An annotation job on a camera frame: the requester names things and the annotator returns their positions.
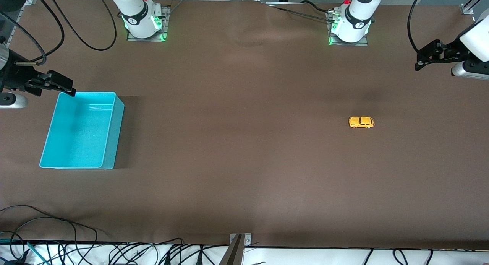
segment toy car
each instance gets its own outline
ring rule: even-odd
[[[348,120],[350,127],[357,128],[357,127],[365,127],[365,128],[371,128],[374,127],[374,119],[371,117],[350,117]]]

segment power cord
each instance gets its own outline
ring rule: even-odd
[[[416,54],[421,56],[423,59],[434,63],[443,63],[443,60],[428,58],[425,55],[421,54],[421,52],[419,52],[419,49],[416,47],[416,44],[414,43],[413,36],[411,35],[411,16],[413,15],[414,6],[416,6],[416,3],[418,3],[418,0],[414,0],[413,4],[411,5],[411,9],[409,10],[409,15],[407,16],[407,37],[409,38],[409,42],[411,43],[414,51],[416,51]]]
[[[44,7],[47,9],[47,11],[49,11],[49,13],[51,14],[51,16],[53,16],[54,20],[56,21],[56,24],[58,25],[59,29],[60,29],[60,32],[61,32],[61,38],[60,38],[60,41],[58,42],[58,44],[56,44],[56,46],[51,49],[49,52],[46,53],[46,57],[49,56],[50,54],[54,53],[57,49],[59,49],[59,47],[61,47],[61,45],[63,44],[63,42],[65,42],[65,30],[63,29],[63,25],[61,25],[61,21],[58,19],[58,16],[56,16],[56,14],[54,13],[53,10],[51,10],[51,7],[49,7],[49,5],[47,5],[47,3],[44,1],[44,0],[40,0],[42,5],[44,5]],[[42,59],[42,56],[39,56],[35,59],[32,59],[31,62],[34,62],[34,61],[38,61]]]
[[[374,248],[371,248],[370,252],[368,252],[367,258],[365,258],[365,261],[363,262],[363,265],[367,265],[368,260],[370,259],[370,256],[372,255],[373,252],[374,252]]]
[[[92,50],[95,50],[95,51],[105,51],[105,50],[108,50],[110,49],[114,44],[115,44],[115,41],[117,40],[117,27],[115,25],[115,21],[114,21],[114,17],[112,16],[112,13],[110,12],[110,9],[108,8],[107,4],[105,3],[104,0],[101,0],[102,3],[104,4],[105,6],[105,9],[107,9],[107,12],[108,12],[108,15],[110,16],[110,19],[112,20],[112,26],[114,27],[114,39],[112,40],[112,43],[108,46],[108,47],[105,47],[105,48],[96,48],[96,47],[93,47],[91,46],[90,44],[88,44],[85,40],[83,40],[80,35],[78,34],[78,32],[75,30],[75,28],[73,28],[72,24],[70,23],[70,21],[66,18],[65,16],[65,13],[61,10],[61,8],[59,7],[58,3],[56,2],[56,0],[52,0],[53,3],[54,3],[54,6],[56,7],[56,9],[58,9],[58,11],[61,13],[61,16],[63,17],[63,19],[66,21],[66,23],[68,24],[68,26],[70,27],[71,31],[73,31],[73,33],[76,35],[76,37],[85,45],[87,46],[88,48],[92,49]]]
[[[327,13],[328,10],[325,10],[325,9],[321,9],[319,8],[318,6],[316,6],[316,4],[312,3],[311,1],[309,0],[302,0],[301,3],[307,3],[307,4],[311,4],[312,7],[314,7],[314,9],[320,11],[320,12],[323,12],[323,13]]]
[[[333,20],[329,20],[329,19],[325,19],[325,18],[320,18],[319,16],[311,16],[311,15],[308,15],[308,14],[304,14],[304,13],[292,11],[292,10],[289,10],[289,9],[284,9],[284,8],[276,7],[276,6],[272,6],[272,7],[274,7],[275,9],[286,11],[286,12],[289,12],[289,13],[292,13],[292,14],[295,14],[295,15],[299,15],[299,16],[305,16],[305,17],[312,18],[312,19],[317,19],[317,20],[320,20],[320,21],[334,22]]]
[[[209,260],[209,262],[212,264],[212,265],[215,265],[215,263],[209,258],[209,256],[206,254],[205,251],[202,251],[202,253],[204,254],[204,256],[207,258],[207,260]]]
[[[29,32],[27,32],[26,29],[24,29],[24,27],[22,27],[20,24],[18,24],[17,21],[11,19],[10,16],[7,16],[6,13],[0,11],[0,16],[3,16],[10,23],[14,24],[17,28],[19,28],[19,30],[23,31],[23,33],[25,33],[26,36],[34,43],[34,45],[37,47],[37,49],[39,49],[40,54],[41,54],[41,57],[42,57],[42,61],[41,62],[36,62],[36,65],[37,66],[40,66],[40,65],[43,65],[44,63],[46,63],[46,57],[47,57],[47,55],[44,52],[44,49],[42,49],[42,47],[39,44],[39,42],[37,42],[37,40]]]
[[[209,247],[207,247],[207,248],[203,248],[203,249],[202,249],[202,251],[203,251],[203,250],[210,249],[210,248],[215,248],[215,247],[224,247],[224,246],[229,246],[229,245],[212,245],[212,246],[209,246]],[[196,252],[194,252],[194,253],[191,253],[191,254],[190,254],[190,255],[188,255],[186,258],[184,258],[183,260],[181,260],[181,261],[180,261],[180,263],[178,263],[178,265],[181,265],[183,262],[185,262],[185,260],[187,260],[187,259],[191,258],[191,257],[192,257],[193,255],[195,255],[195,254],[198,254],[200,251],[201,251],[201,250],[198,250],[198,251],[196,251]]]
[[[398,260],[398,258],[397,258],[397,256],[396,256],[396,252],[397,252],[397,251],[398,251],[398,252],[400,252],[400,254],[402,255],[402,258],[404,259],[404,262],[405,262],[405,263],[402,263],[400,260]],[[399,265],[409,265],[409,264],[407,263],[406,256],[404,255],[404,253],[403,253],[401,250],[399,250],[399,249],[395,249],[394,251],[392,251],[392,254],[394,255],[394,259],[397,261],[397,263],[399,263]]]
[[[96,229],[92,228],[92,227],[89,227],[87,225],[84,225],[84,224],[81,224],[81,223],[77,223],[75,221],[71,221],[71,220],[68,220],[68,219],[65,219],[65,218],[60,218],[60,217],[57,217],[57,216],[54,216],[54,215],[51,215],[50,213],[47,213],[45,211],[42,211],[34,206],[30,206],[30,205],[14,205],[14,206],[9,206],[9,207],[6,207],[6,208],[3,208],[0,210],[0,213],[3,212],[3,211],[7,211],[9,209],[13,209],[13,208],[21,208],[21,207],[25,207],[25,208],[29,208],[29,209],[32,209],[34,211],[37,211],[38,213],[41,213],[42,215],[44,215],[43,217],[40,217],[40,218],[34,218],[34,219],[31,219],[29,220],[27,223],[24,223],[22,224],[19,228],[25,226],[26,224],[28,223],[31,223],[32,221],[35,221],[35,220],[39,220],[39,219],[46,219],[46,218],[52,218],[54,220],[58,220],[58,221],[61,221],[61,222],[66,222],[68,224],[70,224],[70,226],[73,228],[73,232],[74,232],[74,242],[75,242],[75,248],[76,248],[76,251],[78,252],[78,254],[80,255],[81,257],[81,260],[80,262],[78,263],[80,265],[80,263],[82,261],[85,261],[86,263],[88,263],[89,265],[93,265],[92,263],[90,263],[88,260],[85,259],[85,257],[87,256],[87,254],[92,250],[92,248],[95,246],[95,243],[97,242],[97,239],[98,239],[98,232]],[[83,255],[81,252],[80,252],[80,249],[78,248],[78,235],[77,235],[77,230],[76,230],[76,226],[79,226],[79,227],[83,227],[83,228],[87,228],[91,231],[94,232],[95,234],[95,239],[93,241],[93,244],[92,246],[89,248],[89,250]],[[14,238],[14,234],[15,232],[9,232],[12,234],[12,237],[10,239],[11,241],[11,244],[12,244],[12,240]]]
[[[202,253],[204,252],[204,246],[201,245],[201,250],[199,251],[199,256],[197,256],[197,262],[195,262],[195,265],[204,265],[202,263]]]
[[[402,255],[402,258],[404,259],[405,263],[402,263],[400,260],[398,260],[398,258],[396,256],[396,252],[399,252]],[[392,251],[392,254],[394,256],[394,259],[397,261],[397,263],[399,263],[399,265],[408,265],[407,258],[400,249],[395,249],[394,251]],[[429,249],[429,256],[428,256],[428,259],[426,260],[425,265],[429,265],[432,257],[433,257],[433,249]]]

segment cable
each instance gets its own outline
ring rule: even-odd
[[[204,256],[207,258],[207,260],[209,260],[209,262],[212,264],[212,265],[215,265],[215,263],[207,256],[206,252],[202,250],[202,253],[204,254]]]
[[[3,257],[1,257],[1,256],[0,256],[0,260],[5,261],[5,264],[14,265],[14,264],[12,264],[10,261],[6,260],[5,258],[3,258]]]
[[[432,257],[433,257],[433,249],[429,249],[428,260],[426,260],[426,264],[425,265],[429,265],[429,262],[431,261],[431,258]]]
[[[400,254],[402,255],[402,258],[404,258],[404,262],[405,264],[403,264],[401,261],[398,260],[397,256],[396,256],[396,251],[399,251]],[[407,259],[406,259],[406,256],[404,255],[404,253],[401,251],[401,250],[398,250],[398,249],[395,249],[394,251],[392,251],[392,254],[394,255],[394,259],[400,264],[400,265],[409,265],[407,263]]]
[[[409,15],[407,17],[407,37],[409,38],[409,42],[411,43],[411,46],[413,47],[414,51],[416,51],[416,54],[421,56],[423,59],[426,59],[429,62],[443,63],[443,60],[431,59],[421,54],[418,48],[416,47],[416,44],[414,43],[413,37],[411,35],[411,16],[413,15],[414,6],[416,5],[416,3],[418,3],[418,0],[414,0],[413,5],[411,5],[411,9],[409,10]]]
[[[312,3],[311,1],[309,0],[302,0],[301,3],[307,3],[307,4],[311,4],[312,7],[314,7],[314,9],[320,11],[320,12],[323,12],[323,13],[327,13],[328,10],[325,10],[325,9],[321,9],[319,7],[316,6],[316,4]]]
[[[9,246],[10,246],[10,254],[17,260],[21,260],[23,258],[23,255],[18,258],[15,254],[14,254],[14,249],[12,248],[12,241],[14,240],[14,236],[18,237],[19,240],[21,241],[21,244],[22,244],[22,252],[25,253],[26,252],[26,246],[24,244],[24,240],[22,239],[22,237],[17,233],[17,232],[11,232],[11,231],[2,231],[0,232],[0,235],[2,234],[5,234],[5,233],[9,233],[9,234],[12,234],[12,236],[10,237],[10,242],[9,242]]]
[[[92,49],[92,50],[95,50],[95,51],[105,51],[105,50],[108,50],[110,49],[114,44],[115,44],[115,41],[117,40],[117,27],[115,25],[115,21],[114,21],[114,17],[112,16],[112,13],[110,12],[110,9],[108,8],[107,4],[105,3],[104,0],[101,0],[102,3],[104,4],[105,6],[105,9],[107,9],[107,12],[108,12],[108,15],[110,16],[110,19],[112,20],[112,25],[114,27],[114,39],[112,40],[112,43],[108,46],[108,47],[105,47],[105,48],[95,48],[93,46],[91,46],[90,44],[88,44],[85,40],[83,40],[80,35],[78,34],[78,32],[75,30],[75,28],[73,28],[73,26],[71,25],[70,21],[66,18],[65,16],[65,13],[61,10],[61,8],[59,7],[58,3],[56,2],[56,0],[52,0],[53,3],[54,3],[54,6],[56,7],[56,9],[58,9],[58,11],[61,13],[61,16],[63,17],[63,19],[66,21],[66,23],[68,24],[68,26],[70,27],[71,31],[73,31],[73,33],[76,35],[76,37],[85,45],[87,46],[88,48]]]
[[[30,209],[32,209],[32,210],[34,210],[34,211],[37,211],[38,213],[41,213],[42,215],[49,216],[50,218],[53,218],[53,219],[56,219],[56,220],[59,220],[59,221],[62,221],[62,222],[66,222],[66,223],[70,224],[70,225],[71,225],[71,227],[73,228],[73,232],[74,232],[75,248],[77,249],[77,252],[78,252],[78,254],[79,254],[79,255],[80,255],[80,257],[81,257],[81,260],[80,260],[80,262],[78,263],[78,265],[80,265],[80,263],[81,263],[82,261],[87,262],[89,265],[93,265],[93,264],[92,264],[92,263],[90,263],[88,260],[86,260],[86,259],[85,259],[85,257],[86,257],[86,256],[87,256],[87,254],[88,254],[88,253],[89,253],[89,252],[92,250],[92,248],[95,246],[95,243],[97,242],[97,239],[98,239],[98,232],[97,232],[97,230],[96,230],[96,229],[94,229],[94,228],[92,228],[92,227],[89,227],[89,226],[87,226],[87,225],[83,225],[83,224],[77,223],[77,222],[75,222],[75,221],[71,221],[71,220],[68,220],[68,219],[65,219],[65,218],[60,218],[60,217],[57,217],[57,216],[51,215],[50,213],[47,213],[47,212],[45,212],[45,211],[42,211],[42,210],[40,210],[40,209],[38,209],[38,208],[36,208],[36,207],[34,207],[34,206],[30,206],[30,205],[14,205],[14,206],[9,206],[9,207],[6,207],[6,208],[1,209],[1,210],[0,210],[0,213],[1,213],[2,211],[6,211],[6,210],[8,210],[8,209],[12,209],[12,208],[19,208],[19,207],[26,207],[26,208],[30,208]],[[76,231],[76,227],[75,227],[75,225],[78,225],[78,226],[80,226],[80,227],[87,228],[87,229],[89,229],[89,230],[92,230],[92,231],[95,233],[95,240],[93,241],[92,246],[89,248],[89,250],[88,250],[88,251],[87,251],[87,252],[86,252],[84,255],[82,255],[82,253],[80,252],[80,249],[78,248],[77,231]]]
[[[224,246],[229,246],[229,245],[212,245],[212,246],[209,246],[207,248],[204,248],[204,250],[207,250],[207,249],[210,249],[210,248],[215,248],[215,247],[224,247]],[[189,256],[187,256],[186,258],[184,258],[183,260],[180,261],[180,263],[178,263],[178,265],[181,265],[183,262],[185,262],[185,260],[189,259],[190,257],[192,257],[194,254],[198,254],[201,250],[198,250],[192,254],[190,254]]]
[[[49,5],[47,5],[47,3],[44,0],[40,0],[40,1],[41,1],[42,5],[44,5],[44,7],[46,7],[47,11],[49,11],[49,13],[51,14],[51,16],[53,16],[53,18],[56,21],[56,24],[58,24],[58,27],[59,27],[60,32],[61,32],[60,41],[58,42],[58,44],[53,49],[51,49],[49,52],[46,53],[46,57],[47,57],[50,54],[54,53],[57,49],[59,49],[59,47],[61,47],[61,45],[63,44],[63,42],[65,42],[65,30],[63,29],[63,25],[61,25],[61,21],[58,19],[58,16],[56,16],[56,14],[54,13],[54,11],[51,10],[51,7],[49,7]],[[37,57],[35,59],[32,59],[31,62],[38,61],[40,59],[42,59],[42,56],[39,56],[39,57]]]
[[[308,18],[313,18],[313,19],[317,19],[317,20],[321,20],[321,21],[334,22],[333,20],[329,20],[329,19],[325,19],[325,18],[320,18],[319,16],[311,16],[311,15],[308,15],[308,14],[304,14],[304,13],[300,13],[300,12],[296,12],[296,11],[292,11],[292,10],[288,10],[288,9],[283,9],[283,8],[276,7],[276,6],[273,6],[273,8],[279,9],[279,10],[282,10],[282,11],[286,11],[286,12],[289,12],[289,13],[292,13],[292,14],[296,14],[296,15],[299,15],[299,16],[306,16]]]
[[[368,255],[367,255],[367,258],[365,258],[365,261],[363,262],[363,265],[367,265],[368,260],[369,260],[369,258],[370,258],[370,256],[372,255],[372,253],[373,253],[373,252],[374,252],[374,248],[371,248],[371,249],[370,249],[370,252],[369,252],[369,253],[368,253]]]
[[[17,21],[11,19],[10,16],[7,16],[7,14],[5,14],[2,11],[0,11],[0,15],[3,16],[8,21],[10,21],[10,23],[17,26],[17,28],[19,28],[21,31],[23,31],[26,34],[26,36],[34,43],[34,45],[37,47],[37,49],[39,49],[41,57],[42,57],[42,61],[36,62],[36,65],[40,66],[40,65],[43,65],[44,63],[46,63],[46,53],[44,52],[44,49],[42,49],[42,47],[40,46],[39,42],[37,42],[37,40],[29,32],[26,31],[26,29],[24,29],[20,24],[18,24]]]
[[[199,256],[197,256],[197,261],[195,265],[203,265],[202,263],[202,253],[204,252],[204,246],[201,245],[201,250],[199,251]]]
[[[175,9],[178,8],[178,6],[180,6],[180,4],[182,4],[184,0],[180,0],[180,2],[168,13],[168,15],[170,15],[173,11],[175,11]]]

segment table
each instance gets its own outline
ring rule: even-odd
[[[110,43],[100,0],[59,4],[90,44]],[[127,42],[118,21],[105,52],[65,27],[39,69],[78,91],[117,92],[116,169],[40,169],[57,93],[28,96],[27,108],[0,111],[0,205],[35,205],[106,241],[222,244],[251,232],[274,246],[487,248],[489,84],[452,77],[452,65],[415,72],[408,11],[380,6],[368,47],[329,46],[321,21],[258,2],[184,1],[167,42]],[[471,21],[457,7],[419,6],[413,37],[449,42]],[[59,40],[40,2],[21,24],[45,49]],[[11,48],[38,55],[20,32]],[[376,126],[349,128],[352,115]],[[10,211],[2,225],[32,216]],[[49,220],[22,234],[72,239]]]

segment blue plastic bin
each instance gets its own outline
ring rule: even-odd
[[[113,169],[123,113],[114,92],[60,93],[39,166]]]

